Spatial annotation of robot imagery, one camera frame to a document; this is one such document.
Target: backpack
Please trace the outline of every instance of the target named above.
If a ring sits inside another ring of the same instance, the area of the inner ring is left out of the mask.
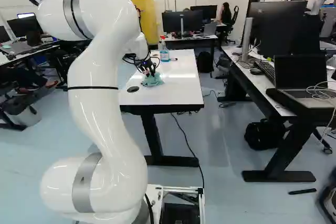
[[[212,71],[212,61],[209,52],[200,52],[197,57],[197,69],[199,73],[210,73]]]
[[[250,148],[263,151],[277,148],[285,133],[286,128],[282,123],[262,119],[260,123],[247,125],[244,138]]]

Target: chair wheel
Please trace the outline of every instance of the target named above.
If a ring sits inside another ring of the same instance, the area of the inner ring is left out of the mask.
[[[332,148],[323,148],[323,152],[327,155],[332,154]]]

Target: laptop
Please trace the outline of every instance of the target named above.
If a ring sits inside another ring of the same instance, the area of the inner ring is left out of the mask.
[[[11,43],[9,46],[9,48],[6,48],[6,46],[4,47],[2,45],[0,50],[6,54],[16,56],[33,49],[33,47],[29,46],[26,41]]]
[[[210,36],[216,34],[217,22],[209,23],[204,25],[204,32],[202,36]]]
[[[308,89],[310,86],[327,81],[327,64],[324,54],[275,56],[275,88],[290,99],[306,108],[333,108],[326,100],[317,100],[314,94],[336,98],[336,93],[321,88]]]

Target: floor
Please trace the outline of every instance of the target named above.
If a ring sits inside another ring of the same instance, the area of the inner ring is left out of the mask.
[[[133,71],[122,68],[125,76]],[[204,95],[210,90],[224,91],[222,80],[211,79],[209,74],[200,74],[200,79]],[[204,102],[205,108],[199,113],[179,115],[177,119],[204,172],[206,222],[325,223],[316,207],[317,194],[289,196],[287,192],[312,187],[319,190],[336,163],[336,154],[323,154],[312,137],[289,169],[312,171],[318,179],[316,183],[245,183],[240,172],[263,169],[274,153],[255,152],[244,140],[246,125],[262,119],[262,113],[253,103],[221,109],[213,94],[205,97]],[[56,160],[83,155],[95,147],[71,119],[67,93],[56,90],[37,102],[35,108],[43,118],[35,126],[24,132],[0,130],[0,222],[71,224],[71,220],[44,206],[39,182]],[[140,117],[124,114],[123,119],[143,154],[149,154]],[[156,119],[165,154],[191,156],[171,115],[157,115]],[[328,142],[336,150],[336,142],[332,138]],[[149,167],[149,183],[201,186],[202,180],[197,168]]]

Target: person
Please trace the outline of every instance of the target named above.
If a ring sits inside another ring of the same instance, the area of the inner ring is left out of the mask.
[[[220,10],[219,21],[223,24],[231,24],[232,13],[230,10],[230,5],[228,2],[223,3],[222,9]]]
[[[23,68],[2,68],[0,69],[1,82],[14,82],[19,85],[18,93],[30,93],[41,87],[50,89],[57,85],[58,81],[49,81],[38,74]]]

